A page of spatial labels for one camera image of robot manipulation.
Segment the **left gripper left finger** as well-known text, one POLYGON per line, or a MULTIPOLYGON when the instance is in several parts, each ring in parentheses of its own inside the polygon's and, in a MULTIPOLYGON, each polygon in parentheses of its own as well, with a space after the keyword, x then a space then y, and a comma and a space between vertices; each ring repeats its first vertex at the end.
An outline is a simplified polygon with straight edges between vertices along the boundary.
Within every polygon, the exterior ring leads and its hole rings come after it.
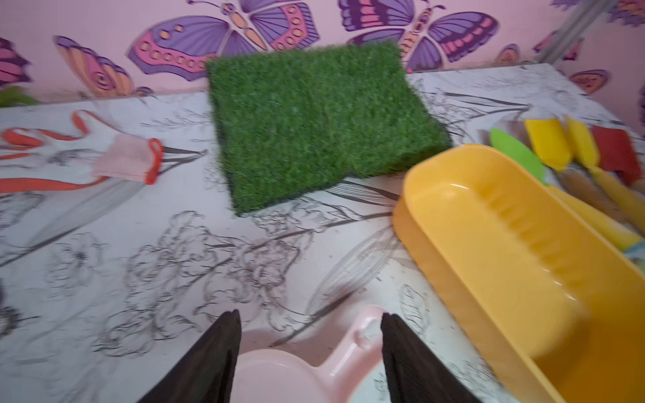
POLYGON ((241 337, 240 312, 223 313, 139 403, 230 402, 241 337))

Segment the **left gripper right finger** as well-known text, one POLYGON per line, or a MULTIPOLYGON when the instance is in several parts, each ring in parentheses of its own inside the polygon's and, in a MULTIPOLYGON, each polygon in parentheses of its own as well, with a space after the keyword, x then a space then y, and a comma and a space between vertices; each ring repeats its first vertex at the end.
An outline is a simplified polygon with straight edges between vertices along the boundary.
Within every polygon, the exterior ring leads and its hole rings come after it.
POLYGON ((384 313, 381 332, 382 358, 392 402, 458 403, 479 400, 400 316, 384 313))

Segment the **yellow plastic storage box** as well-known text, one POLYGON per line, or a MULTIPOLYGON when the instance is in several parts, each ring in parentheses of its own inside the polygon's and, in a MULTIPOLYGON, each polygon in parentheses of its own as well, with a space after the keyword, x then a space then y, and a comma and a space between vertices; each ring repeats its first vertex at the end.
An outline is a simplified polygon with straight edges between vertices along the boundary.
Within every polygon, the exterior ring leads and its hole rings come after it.
POLYGON ((476 144, 433 156, 392 221, 519 401, 643 401, 643 272, 522 166, 476 144))

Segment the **green shovel yellow handle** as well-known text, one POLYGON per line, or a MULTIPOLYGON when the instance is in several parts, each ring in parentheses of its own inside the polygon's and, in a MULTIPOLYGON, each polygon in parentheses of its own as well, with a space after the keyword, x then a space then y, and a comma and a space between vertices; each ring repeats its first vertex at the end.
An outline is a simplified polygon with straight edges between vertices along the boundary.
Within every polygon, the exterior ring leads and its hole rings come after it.
POLYGON ((644 238, 637 235, 618 221, 610 218, 605 213, 593 208, 583 201, 569 195, 547 182, 546 168, 541 160, 530 151, 521 141, 510 136, 500 129, 490 131, 490 144, 493 148, 507 155, 522 166, 529 174, 546 186, 547 190, 559 201, 563 202, 585 223, 594 228, 603 238, 627 253, 644 246, 644 238))

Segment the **yellow shovel wooden handle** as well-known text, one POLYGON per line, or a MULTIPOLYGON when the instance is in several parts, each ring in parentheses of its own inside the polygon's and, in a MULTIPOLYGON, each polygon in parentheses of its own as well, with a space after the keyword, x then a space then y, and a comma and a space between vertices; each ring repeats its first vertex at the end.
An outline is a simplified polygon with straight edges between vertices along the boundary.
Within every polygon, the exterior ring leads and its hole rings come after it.
POLYGON ((591 180, 571 168, 574 155, 559 119, 526 119, 524 121, 532 150, 551 168, 559 184, 572 196, 605 213, 619 223, 628 222, 621 209, 591 180))

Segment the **red shovel wooden handle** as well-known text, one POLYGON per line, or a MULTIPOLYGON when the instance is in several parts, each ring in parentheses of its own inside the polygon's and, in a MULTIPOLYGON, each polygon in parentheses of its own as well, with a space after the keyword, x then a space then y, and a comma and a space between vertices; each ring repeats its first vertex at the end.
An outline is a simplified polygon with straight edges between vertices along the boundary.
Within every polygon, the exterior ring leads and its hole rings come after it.
POLYGON ((614 173, 633 191, 644 194, 644 174, 628 133, 621 129, 592 126, 600 152, 600 167, 614 173))

